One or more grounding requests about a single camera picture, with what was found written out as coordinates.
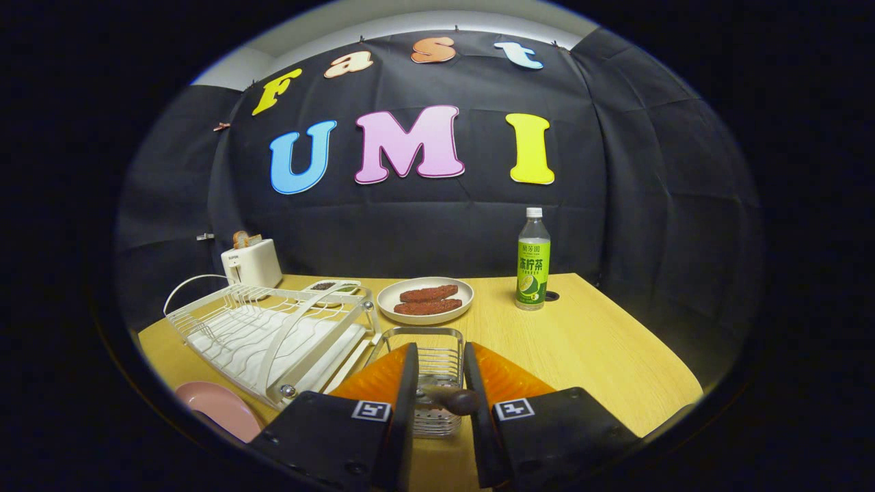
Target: pink plate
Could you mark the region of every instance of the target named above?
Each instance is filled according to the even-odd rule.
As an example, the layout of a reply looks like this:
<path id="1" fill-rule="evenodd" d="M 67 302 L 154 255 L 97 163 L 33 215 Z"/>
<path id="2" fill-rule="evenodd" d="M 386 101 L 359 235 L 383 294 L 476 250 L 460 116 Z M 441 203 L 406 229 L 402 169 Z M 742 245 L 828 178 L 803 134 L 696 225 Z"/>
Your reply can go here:
<path id="1" fill-rule="evenodd" d="M 220 384 L 207 381 L 185 383 L 176 389 L 176 396 L 189 408 L 202 411 L 243 442 L 250 442 L 262 431 L 258 419 L 246 403 Z"/>

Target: dish rack handle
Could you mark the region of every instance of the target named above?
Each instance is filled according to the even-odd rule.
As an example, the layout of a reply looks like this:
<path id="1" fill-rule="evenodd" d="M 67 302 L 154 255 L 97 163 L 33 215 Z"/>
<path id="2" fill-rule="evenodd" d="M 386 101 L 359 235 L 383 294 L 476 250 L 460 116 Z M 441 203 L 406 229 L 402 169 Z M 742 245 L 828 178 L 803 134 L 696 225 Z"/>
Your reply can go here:
<path id="1" fill-rule="evenodd" d="M 173 294 L 175 294 L 176 291 L 181 289 L 183 285 L 188 284 L 192 280 L 197 280 L 198 278 L 204 278 L 204 277 L 218 277 L 218 278 L 224 278 L 225 280 L 228 280 L 228 277 L 225 277 L 224 275 L 216 275 L 214 273 L 207 273 L 205 275 L 198 275 L 197 277 L 189 278 L 188 280 L 186 280 L 182 284 L 177 285 L 176 288 L 173 289 L 173 292 L 171 292 L 170 295 L 167 296 L 167 301 L 164 303 L 164 316 L 165 317 L 167 316 L 167 306 L 170 305 L 170 299 L 173 299 Z"/>
<path id="2" fill-rule="evenodd" d="M 268 392 L 268 387 L 270 386 L 270 368 L 273 366 L 274 358 L 277 356 L 277 352 L 279 352 L 279 347 L 282 345 L 283 340 L 293 327 L 301 320 L 301 318 L 308 312 L 310 309 L 316 305 L 319 301 L 321 301 L 325 296 L 334 293 L 338 289 L 346 287 L 342 283 L 337 283 L 334 287 L 326 289 L 323 292 L 315 293 L 312 297 L 307 299 L 302 305 L 300 305 L 297 310 L 286 320 L 283 322 L 283 327 L 277 330 L 273 339 L 270 341 L 270 345 L 267 349 L 267 352 L 264 354 L 264 358 L 262 359 L 261 368 L 258 371 L 258 378 L 256 381 L 261 382 L 262 387 L 264 388 L 265 395 Z"/>

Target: blue letter u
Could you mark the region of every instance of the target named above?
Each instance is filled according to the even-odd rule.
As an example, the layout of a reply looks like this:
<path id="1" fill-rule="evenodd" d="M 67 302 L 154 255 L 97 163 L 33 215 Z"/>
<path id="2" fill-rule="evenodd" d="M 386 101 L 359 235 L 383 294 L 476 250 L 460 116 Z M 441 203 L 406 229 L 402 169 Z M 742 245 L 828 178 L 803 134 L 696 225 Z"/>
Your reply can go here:
<path id="1" fill-rule="evenodd" d="M 270 143 L 270 184 L 275 190 L 282 194 L 301 193 L 319 183 L 328 167 L 328 134 L 335 126 L 336 121 L 328 120 L 307 130 L 307 135 L 313 140 L 310 167 L 300 174 L 291 171 L 291 148 L 298 140 L 298 133 L 292 131 L 274 138 Z"/>

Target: letter a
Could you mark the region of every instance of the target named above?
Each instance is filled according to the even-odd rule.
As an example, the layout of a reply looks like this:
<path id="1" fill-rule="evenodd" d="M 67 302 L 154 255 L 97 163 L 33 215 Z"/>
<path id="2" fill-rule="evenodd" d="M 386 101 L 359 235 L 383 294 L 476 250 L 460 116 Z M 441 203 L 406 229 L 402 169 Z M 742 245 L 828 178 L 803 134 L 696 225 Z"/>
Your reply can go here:
<path id="1" fill-rule="evenodd" d="M 347 56 L 341 56 L 331 62 L 332 67 L 325 71 L 327 79 L 340 77 L 348 72 L 358 72 L 370 67 L 374 64 L 371 61 L 371 52 L 355 52 L 349 53 Z"/>

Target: white ceiling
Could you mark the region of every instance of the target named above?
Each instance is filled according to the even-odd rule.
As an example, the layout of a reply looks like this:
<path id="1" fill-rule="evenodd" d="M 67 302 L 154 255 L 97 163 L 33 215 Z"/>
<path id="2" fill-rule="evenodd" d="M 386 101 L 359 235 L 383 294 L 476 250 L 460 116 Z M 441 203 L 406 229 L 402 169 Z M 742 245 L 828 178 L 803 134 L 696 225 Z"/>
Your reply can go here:
<path id="1" fill-rule="evenodd" d="M 371 39 L 455 26 L 461 31 L 556 41 L 569 49 L 598 27 L 574 12 L 536 0 L 339 0 L 252 39 L 192 84 L 243 90 L 301 60 L 352 44 L 359 36 Z"/>
<path id="2" fill-rule="evenodd" d="M 339 0 L 289 19 L 251 40 L 245 46 L 280 57 L 315 39 L 368 21 L 425 11 L 462 11 L 453 23 L 453 25 L 458 24 L 459 29 L 465 29 L 467 18 L 464 11 L 495 13 L 524 19 L 579 36 L 579 39 L 597 27 L 592 21 L 575 12 L 536 0 Z M 444 28 L 452 29 L 453 25 Z M 406 31 L 419 29 L 421 28 L 408 28 Z M 357 40 L 356 36 L 355 39 L 349 39 L 347 43 Z"/>

